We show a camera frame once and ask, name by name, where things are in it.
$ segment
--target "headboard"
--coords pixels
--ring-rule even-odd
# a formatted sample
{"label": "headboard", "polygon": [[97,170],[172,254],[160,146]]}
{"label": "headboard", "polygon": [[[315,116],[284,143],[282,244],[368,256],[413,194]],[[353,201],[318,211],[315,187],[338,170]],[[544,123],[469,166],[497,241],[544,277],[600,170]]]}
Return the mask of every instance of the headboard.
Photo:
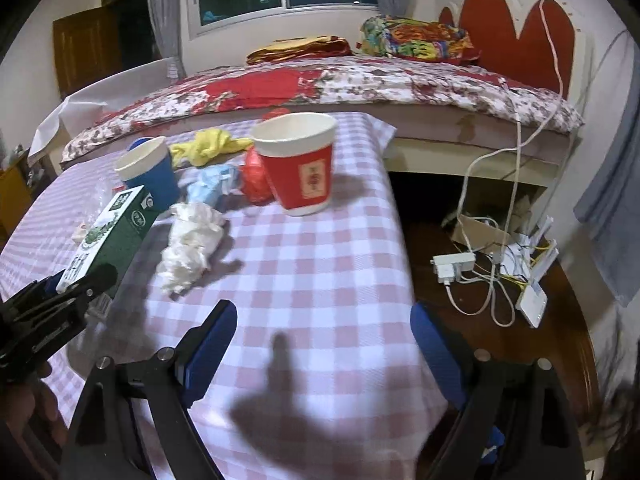
{"label": "headboard", "polygon": [[[481,51],[480,66],[521,83],[558,92],[540,0],[528,12],[518,7],[517,0],[510,1],[511,9],[507,0],[464,0],[461,9],[452,3],[442,9],[439,20],[468,30],[472,43]],[[558,54],[562,96],[575,103],[588,79],[584,76],[591,62],[590,56],[586,59],[586,37],[574,27],[571,12],[567,14],[556,0],[545,0],[543,9]],[[518,35],[519,25],[522,28]]]}

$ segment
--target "red floral bedding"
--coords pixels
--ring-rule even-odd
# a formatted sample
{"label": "red floral bedding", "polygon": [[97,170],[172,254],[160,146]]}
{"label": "red floral bedding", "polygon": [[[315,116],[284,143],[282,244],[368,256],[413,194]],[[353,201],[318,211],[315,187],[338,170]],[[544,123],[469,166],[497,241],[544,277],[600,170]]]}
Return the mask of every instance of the red floral bedding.
{"label": "red floral bedding", "polygon": [[[369,56],[295,59],[276,64],[225,67],[197,73],[105,116],[65,147],[69,162],[156,124],[199,114],[301,104],[430,104],[538,126],[556,107],[558,95],[531,88],[477,66],[422,63]],[[546,129],[568,133],[582,124],[565,100]]]}

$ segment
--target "green and white box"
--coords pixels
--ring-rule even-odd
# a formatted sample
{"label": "green and white box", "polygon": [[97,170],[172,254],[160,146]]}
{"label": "green and white box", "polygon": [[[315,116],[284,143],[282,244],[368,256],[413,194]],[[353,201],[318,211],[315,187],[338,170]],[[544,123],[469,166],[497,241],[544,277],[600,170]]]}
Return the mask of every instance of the green and white box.
{"label": "green and white box", "polygon": [[153,206],[144,186],[117,193],[82,240],[56,291],[61,294],[96,267],[111,264],[118,271],[115,285],[90,303],[92,314],[105,317],[129,264],[158,216]]}

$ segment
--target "screw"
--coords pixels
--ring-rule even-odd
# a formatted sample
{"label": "screw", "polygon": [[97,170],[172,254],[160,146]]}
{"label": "screw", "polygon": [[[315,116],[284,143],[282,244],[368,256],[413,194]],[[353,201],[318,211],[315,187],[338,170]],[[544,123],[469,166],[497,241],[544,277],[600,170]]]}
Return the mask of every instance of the screw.
{"label": "screw", "polygon": [[110,364],[111,364],[111,358],[107,356],[101,357],[95,362],[95,365],[98,367],[98,370],[104,370]]}
{"label": "screw", "polygon": [[491,354],[487,350],[483,348],[479,348],[474,352],[474,357],[478,359],[478,361],[485,363],[491,360]]}
{"label": "screw", "polygon": [[552,368],[551,361],[545,358],[538,359],[538,366],[547,372]]}
{"label": "screw", "polygon": [[158,359],[160,359],[161,361],[168,361],[174,356],[174,353],[175,351],[173,348],[171,348],[170,346],[165,346],[164,348],[158,350]]}

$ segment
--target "red paper cup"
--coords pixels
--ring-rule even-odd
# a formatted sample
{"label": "red paper cup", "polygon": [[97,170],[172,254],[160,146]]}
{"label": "red paper cup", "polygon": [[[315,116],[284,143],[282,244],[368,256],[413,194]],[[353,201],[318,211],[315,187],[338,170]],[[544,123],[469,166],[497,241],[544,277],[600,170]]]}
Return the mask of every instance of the red paper cup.
{"label": "red paper cup", "polygon": [[337,121],[311,112],[282,115],[251,131],[274,196],[292,216],[325,208],[331,197]]}

